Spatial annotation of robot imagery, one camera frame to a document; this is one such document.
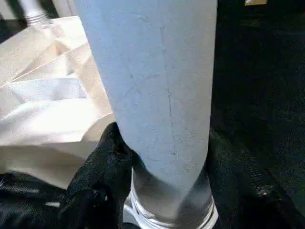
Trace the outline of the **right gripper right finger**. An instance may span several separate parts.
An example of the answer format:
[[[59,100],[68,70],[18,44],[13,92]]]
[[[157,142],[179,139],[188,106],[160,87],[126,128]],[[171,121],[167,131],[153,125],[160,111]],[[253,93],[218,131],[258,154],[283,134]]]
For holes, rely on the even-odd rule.
[[[303,229],[305,218],[271,174],[242,145],[211,129],[206,169],[218,229]]]

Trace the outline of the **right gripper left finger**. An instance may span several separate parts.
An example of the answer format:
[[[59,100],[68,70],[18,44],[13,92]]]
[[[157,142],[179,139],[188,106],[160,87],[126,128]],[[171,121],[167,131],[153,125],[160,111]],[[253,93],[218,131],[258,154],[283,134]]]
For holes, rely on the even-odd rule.
[[[131,190],[132,150],[118,125],[106,126],[100,141],[67,187],[58,214],[60,229],[134,229],[123,222]]]

